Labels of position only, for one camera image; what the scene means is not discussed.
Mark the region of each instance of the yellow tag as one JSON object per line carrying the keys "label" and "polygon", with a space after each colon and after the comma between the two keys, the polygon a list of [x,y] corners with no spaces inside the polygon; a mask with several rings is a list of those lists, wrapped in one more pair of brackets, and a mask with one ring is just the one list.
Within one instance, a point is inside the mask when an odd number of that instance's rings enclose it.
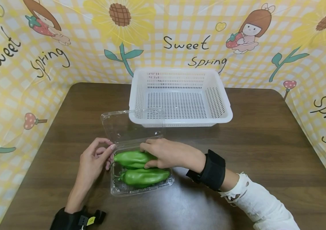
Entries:
{"label": "yellow tag", "polygon": [[94,223],[94,220],[95,220],[95,216],[90,217],[89,220],[88,220],[88,223],[86,225],[88,226],[88,225],[93,224]]}

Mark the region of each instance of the cartoon bunny ears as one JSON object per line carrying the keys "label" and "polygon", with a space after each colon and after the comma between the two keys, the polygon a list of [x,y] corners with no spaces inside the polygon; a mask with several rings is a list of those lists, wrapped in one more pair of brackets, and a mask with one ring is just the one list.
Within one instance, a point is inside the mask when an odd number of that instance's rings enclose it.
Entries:
{"label": "cartoon bunny ears", "polygon": [[270,12],[270,14],[272,14],[274,12],[274,10],[276,10],[276,6],[275,5],[271,5],[271,6],[268,6],[267,3],[265,3],[262,7],[261,7],[262,10],[267,10]]}

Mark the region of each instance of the plastic container lid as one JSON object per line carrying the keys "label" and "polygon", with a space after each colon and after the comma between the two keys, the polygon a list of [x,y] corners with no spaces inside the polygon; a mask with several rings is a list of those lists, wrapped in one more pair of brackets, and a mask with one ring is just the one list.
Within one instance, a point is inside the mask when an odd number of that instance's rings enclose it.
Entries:
{"label": "plastic container lid", "polygon": [[[136,118],[154,117],[154,126],[148,128],[134,123]],[[134,145],[147,139],[163,138],[165,133],[164,115],[162,109],[141,109],[104,113],[100,117],[107,137],[117,147]]]}

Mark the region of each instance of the girl's brown hair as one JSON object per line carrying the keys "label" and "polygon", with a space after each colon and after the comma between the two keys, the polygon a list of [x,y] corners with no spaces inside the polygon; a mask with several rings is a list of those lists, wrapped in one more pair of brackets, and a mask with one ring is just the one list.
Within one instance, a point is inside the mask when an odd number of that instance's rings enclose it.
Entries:
{"label": "girl's brown hair", "polygon": [[35,10],[38,14],[40,14],[43,17],[45,17],[46,19],[50,20],[54,24],[55,29],[57,29],[58,31],[61,31],[61,27],[60,27],[59,23],[57,22],[55,17],[46,8],[44,8],[42,5],[40,5],[35,0],[23,0],[23,1],[24,1],[24,4],[26,5],[26,7],[30,10],[30,12],[32,13],[32,15],[34,17],[39,19],[39,17],[34,13],[34,10]]}
{"label": "girl's brown hair", "polygon": [[267,31],[270,22],[271,13],[269,10],[254,10],[248,15],[238,32],[242,33],[245,24],[248,23],[261,28],[260,32],[255,35],[255,37],[259,38],[265,33],[265,31]]}

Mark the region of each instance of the cartoon girl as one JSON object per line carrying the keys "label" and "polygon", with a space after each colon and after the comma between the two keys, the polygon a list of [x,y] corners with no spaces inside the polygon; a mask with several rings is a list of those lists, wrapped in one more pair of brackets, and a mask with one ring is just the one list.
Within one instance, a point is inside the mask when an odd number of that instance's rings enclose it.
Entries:
{"label": "cartoon girl", "polygon": [[25,16],[35,32],[50,36],[64,46],[71,44],[70,39],[61,34],[61,27],[55,17],[36,0],[23,0],[33,16]]}
{"label": "cartoon girl", "polygon": [[268,7],[265,3],[260,10],[251,12],[243,22],[240,30],[226,41],[226,47],[234,50],[235,54],[243,54],[253,50],[259,43],[255,38],[261,37],[267,31],[271,22],[271,13],[275,6]]}

